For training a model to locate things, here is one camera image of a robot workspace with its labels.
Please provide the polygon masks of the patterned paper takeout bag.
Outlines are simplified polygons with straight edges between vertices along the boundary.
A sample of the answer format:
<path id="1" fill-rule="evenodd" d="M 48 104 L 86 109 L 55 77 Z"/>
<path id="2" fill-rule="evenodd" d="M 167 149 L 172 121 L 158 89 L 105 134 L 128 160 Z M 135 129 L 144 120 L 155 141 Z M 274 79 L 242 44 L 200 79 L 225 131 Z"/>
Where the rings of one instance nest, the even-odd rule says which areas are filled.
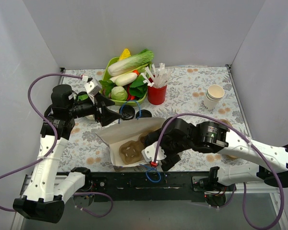
<path id="1" fill-rule="evenodd" d="M 165 119 L 160 117 L 120 121 L 117 124 L 98 131 L 96 135 L 109 146 L 110 159 L 114 167 L 129 169 L 136 166 L 144 166 L 146 168 L 145 174 L 147 179 L 153 183 L 159 183 L 161 181 L 161 174 L 156 168 L 149 166 L 149 163 L 144 159 L 129 165 L 124 164 L 119 155 L 119 148 L 122 144 L 130 140 L 137 140 L 138 137 L 145 131 L 158 130 L 162 127 L 164 122 Z"/>

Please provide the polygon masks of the single brown cup carrier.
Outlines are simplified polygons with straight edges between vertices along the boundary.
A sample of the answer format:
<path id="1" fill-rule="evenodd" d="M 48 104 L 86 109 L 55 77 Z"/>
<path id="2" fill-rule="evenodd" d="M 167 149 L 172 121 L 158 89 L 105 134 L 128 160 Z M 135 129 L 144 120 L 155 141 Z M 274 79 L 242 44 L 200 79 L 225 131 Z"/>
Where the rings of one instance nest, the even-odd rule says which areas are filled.
<path id="1" fill-rule="evenodd" d="M 143 132 L 137 140 L 130 140 L 122 144 L 119 148 L 119 155 L 123 163 L 129 165 L 145 159 L 142 150 L 153 144 L 159 135 L 160 130 L 148 130 Z"/>

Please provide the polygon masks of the stack of white paper cups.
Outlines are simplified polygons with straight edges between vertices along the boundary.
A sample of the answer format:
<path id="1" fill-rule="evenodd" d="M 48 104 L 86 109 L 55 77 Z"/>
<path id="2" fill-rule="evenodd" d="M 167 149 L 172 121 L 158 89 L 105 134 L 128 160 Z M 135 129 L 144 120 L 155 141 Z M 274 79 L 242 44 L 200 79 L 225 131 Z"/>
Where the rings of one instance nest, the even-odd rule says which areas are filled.
<path id="1" fill-rule="evenodd" d="M 224 89 L 216 84 L 210 85 L 206 90 L 203 105 L 207 110 L 212 110 L 224 97 Z"/>

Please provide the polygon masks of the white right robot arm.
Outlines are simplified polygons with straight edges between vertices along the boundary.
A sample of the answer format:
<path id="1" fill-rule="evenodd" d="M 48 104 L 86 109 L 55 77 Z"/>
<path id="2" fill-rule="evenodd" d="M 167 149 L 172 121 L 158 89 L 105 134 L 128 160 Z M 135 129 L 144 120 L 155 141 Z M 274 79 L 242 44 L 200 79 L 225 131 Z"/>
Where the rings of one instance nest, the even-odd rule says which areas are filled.
<path id="1" fill-rule="evenodd" d="M 193 182 L 203 191 L 218 190 L 236 183 L 264 182 L 277 187 L 277 181 L 288 187 L 288 145 L 275 147 L 248 141 L 223 124 L 202 122 L 197 125 L 183 119 L 167 119 L 162 127 L 142 140 L 142 155 L 156 166 L 161 162 L 164 172 L 180 161 L 180 153 L 192 149 L 199 153 L 230 155 L 248 161 L 246 165 L 210 168 L 206 178 Z"/>

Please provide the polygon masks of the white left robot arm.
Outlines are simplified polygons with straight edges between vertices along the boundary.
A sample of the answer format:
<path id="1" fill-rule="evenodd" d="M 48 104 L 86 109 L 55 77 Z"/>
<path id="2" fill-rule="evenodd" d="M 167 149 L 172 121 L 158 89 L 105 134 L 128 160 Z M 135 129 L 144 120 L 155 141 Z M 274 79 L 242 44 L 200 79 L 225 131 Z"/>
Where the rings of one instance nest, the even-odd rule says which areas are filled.
<path id="1" fill-rule="evenodd" d="M 121 117 L 108 109 L 114 102 L 100 94 L 99 82 L 86 83 L 84 88 L 85 91 L 77 96 L 67 84 L 52 90 L 52 103 L 44 113 L 47 121 L 40 132 L 38 163 L 22 197 L 13 203 L 14 210 L 27 219 L 57 223 L 69 198 L 80 190 L 86 192 L 92 188 L 90 170 L 85 167 L 72 169 L 66 179 L 55 185 L 60 158 L 75 126 L 75 119 L 92 115 L 104 127 Z"/>

